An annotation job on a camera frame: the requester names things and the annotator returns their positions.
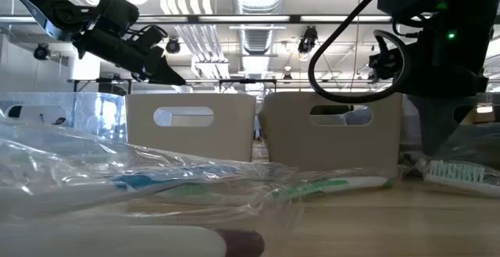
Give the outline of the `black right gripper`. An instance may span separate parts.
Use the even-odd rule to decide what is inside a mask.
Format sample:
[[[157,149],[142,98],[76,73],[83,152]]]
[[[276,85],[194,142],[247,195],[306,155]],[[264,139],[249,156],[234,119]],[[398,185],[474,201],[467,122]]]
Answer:
[[[446,102],[440,125],[441,140],[438,144],[440,132],[434,107],[429,99],[418,96],[474,96],[485,92],[488,78],[454,61],[443,66],[433,66],[430,59],[422,53],[411,54],[410,57],[411,67],[400,85],[400,92],[409,95],[409,100],[418,111],[423,153],[439,154],[462,121],[468,122],[468,115],[475,110],[475,98],[453,98]]]

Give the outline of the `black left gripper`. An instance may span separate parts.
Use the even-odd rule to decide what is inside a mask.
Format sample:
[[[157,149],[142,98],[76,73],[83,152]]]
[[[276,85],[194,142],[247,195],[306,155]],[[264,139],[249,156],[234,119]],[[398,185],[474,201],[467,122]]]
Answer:
[[[173,70],[163,56],[163,49],[156,46],[143,48],[134,39],[124,40],[113,33],[99,30],[86,31],[75,40],[79,58],[88,52],[115,66],[131,72],[138,80],[150,84],[185,85],[186,80]]]

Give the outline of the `dark translucent plastic bin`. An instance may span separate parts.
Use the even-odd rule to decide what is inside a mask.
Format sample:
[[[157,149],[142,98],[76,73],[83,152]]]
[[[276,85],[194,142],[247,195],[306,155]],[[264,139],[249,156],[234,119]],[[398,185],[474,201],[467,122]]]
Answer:
[[[500,94],[481,93],[473,98],[475,110],[468,115],[468,122],[462,121],[459,129],[439,154],[435,152],[433,155],[425,155],[421,145],[418,111],[409,100],[409,95],[404,96],[400,150],[415,152],[426,159],[467,161],[500,169]],[[429,99],[434,107],[440,132],[445,104],[453,98],[426,99]]]

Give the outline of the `white plastic bin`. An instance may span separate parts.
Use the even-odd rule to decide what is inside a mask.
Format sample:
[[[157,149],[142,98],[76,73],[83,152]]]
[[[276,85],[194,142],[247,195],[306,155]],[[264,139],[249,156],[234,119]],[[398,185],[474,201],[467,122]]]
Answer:
[[[127,142],[214,159],[252,160],[256,99],[242,94],[132,94]]]

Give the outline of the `clear plastic bin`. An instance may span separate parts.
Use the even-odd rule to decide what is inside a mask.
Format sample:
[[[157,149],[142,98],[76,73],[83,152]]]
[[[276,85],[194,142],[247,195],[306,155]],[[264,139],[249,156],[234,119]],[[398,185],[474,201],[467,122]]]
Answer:
[[[69,127],[127,141],[123,97],[96,92],[0,92],[0,113],[13,120]]]

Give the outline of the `blue white wrapped toothbrush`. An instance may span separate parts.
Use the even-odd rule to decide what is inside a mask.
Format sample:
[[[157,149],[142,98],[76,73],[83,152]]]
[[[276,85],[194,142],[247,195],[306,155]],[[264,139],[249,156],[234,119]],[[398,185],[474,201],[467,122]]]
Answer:
[[[0,185],[0,220],[89,209],[175,187],[247,178],[234,166],[174,166]]]

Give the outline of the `grey plastic bin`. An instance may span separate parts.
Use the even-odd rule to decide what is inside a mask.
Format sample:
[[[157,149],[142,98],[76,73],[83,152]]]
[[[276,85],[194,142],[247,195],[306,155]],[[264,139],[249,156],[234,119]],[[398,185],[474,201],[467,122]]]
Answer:
[[[259,124],[272,162],[301,171],[391,168],[398,161],[402,95],[343,104],[314,92],[272,93]]]

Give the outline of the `purple white wrapped toothbrush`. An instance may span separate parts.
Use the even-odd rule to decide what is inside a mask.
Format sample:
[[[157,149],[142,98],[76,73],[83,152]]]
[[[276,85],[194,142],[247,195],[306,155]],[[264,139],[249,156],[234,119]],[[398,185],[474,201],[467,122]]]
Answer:
[[[0,257],[261,257],[261,234],[193,226],[4,226]]]

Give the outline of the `black background frame bar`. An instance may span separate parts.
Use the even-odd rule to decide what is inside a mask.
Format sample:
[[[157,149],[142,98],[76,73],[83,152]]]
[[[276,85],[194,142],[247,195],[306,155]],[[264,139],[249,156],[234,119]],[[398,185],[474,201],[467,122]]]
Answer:
[[[335,83],[335,84],[392,84],[392,80],[364,80],[364,79],[320,79],[316,80],[318,83]],[[148,81],[136,81],[134,79],[105,79],[99,78],[95,80],[73,80],[68,79],[68,83],[148,83]],[[224,84],[224,83],[237,83],[237,84],[256,84],[256,83],[272,83],[272,84],[291,84],[291,83],[308,83],[306,79],[187,79],[186,84]]]

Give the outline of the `black ceiling light rail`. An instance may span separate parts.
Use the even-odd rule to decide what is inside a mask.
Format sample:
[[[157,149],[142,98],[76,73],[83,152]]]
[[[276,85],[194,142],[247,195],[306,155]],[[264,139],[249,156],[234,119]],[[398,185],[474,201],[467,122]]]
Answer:
[[[338,24],[347,16],[341,15],[154,15],[139,16],[138,24]],[[390,16],[358,15],[353,22],[368,24],[390,23]],[[0,23],[33,24],[31,16],[0,16]]]

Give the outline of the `silver ribbed ventilation duct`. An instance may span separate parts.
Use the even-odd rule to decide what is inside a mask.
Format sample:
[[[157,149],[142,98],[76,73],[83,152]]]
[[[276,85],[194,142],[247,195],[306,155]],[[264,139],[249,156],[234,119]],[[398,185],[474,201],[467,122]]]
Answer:
[[[234,0],[239,14],[259,15],[278,14],[283,0]],[[243,49],[248,54],[264,55],[271,47],[273,30],[241,30],[240,38]]]

